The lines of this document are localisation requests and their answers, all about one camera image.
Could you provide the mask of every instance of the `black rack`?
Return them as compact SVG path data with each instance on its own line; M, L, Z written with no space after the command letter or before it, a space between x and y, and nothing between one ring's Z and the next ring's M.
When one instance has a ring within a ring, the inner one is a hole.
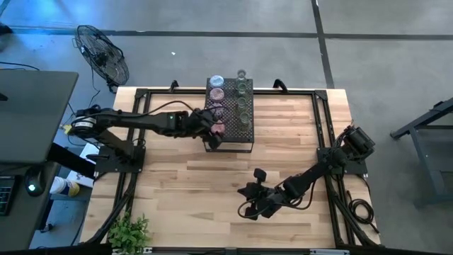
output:
M207 145L207 140L203 140L206 152L245 152L250 153L253 149L255 142L254 125L253 125L253 80L247 79L244 84L246 85L245 95L246 108L244 112L250 116L250 126L246 130L241 131L241 124L239 120L239 112L237 107L238 91L236 90L235 79L224 79L222 90L224 91L224 100L221 102L228 110L223 110L221 121L225 122L225 135L222 137L222 144L217 149L210 149ZM206 84L206 99L205 107L209 108L215 103L210 99L210 80L207 79Z

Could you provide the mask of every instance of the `table leg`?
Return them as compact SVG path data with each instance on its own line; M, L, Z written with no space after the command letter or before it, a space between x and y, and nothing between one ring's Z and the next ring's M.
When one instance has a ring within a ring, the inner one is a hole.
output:
M417 128L420 125L427 125L435 120L438 120L439 118L450 113L451 111L453 111L453 98L445 102L439 102L438 104L434 105L434 107L427 113L416 118L414 121L398 129L397 131L391 132L390 136L393 139L399 139L403 135L409 135L409 132L412 128Z

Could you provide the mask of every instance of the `keyboard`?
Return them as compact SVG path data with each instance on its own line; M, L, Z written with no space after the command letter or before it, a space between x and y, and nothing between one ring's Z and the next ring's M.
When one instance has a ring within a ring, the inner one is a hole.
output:
M0 216L7 216L13 201L16 176L0 176Z

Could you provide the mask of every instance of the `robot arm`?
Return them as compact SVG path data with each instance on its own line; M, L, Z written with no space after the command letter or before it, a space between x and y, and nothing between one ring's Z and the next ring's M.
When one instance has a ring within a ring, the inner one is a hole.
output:
M82 139L93 138L105 146L122 152L125 157L133 156L133 144L123 141L108 131L111 127L139 128L152 130L167 137L207 137L212 149L220 145L220 136L211 132L216 118L210 110L199 108L189 115L187 111L174 111L149 115L121 110L101 109L98 106L78 110L72 123L71 135Z
M258 178L258 182L247 183L245 188L238 190L251 204L246 208L244 217L251 220L257 220L259 215L269 218L282 206L294 207L294 204L302 199L310 185L317 179L330 174L333 168L344 168L348 160L365 159L373 153L373 146L374 142L360 127L348 126L319 163L304 173L286 178L274 188L261 185L265 180L265 172L256 169L255 177Z

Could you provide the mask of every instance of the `computer mouse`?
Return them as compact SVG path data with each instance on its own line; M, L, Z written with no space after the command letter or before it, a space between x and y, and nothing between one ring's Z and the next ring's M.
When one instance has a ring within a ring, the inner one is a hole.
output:
M44 165L31 166L25 173L25 189L30 196L39 196L44 192Z

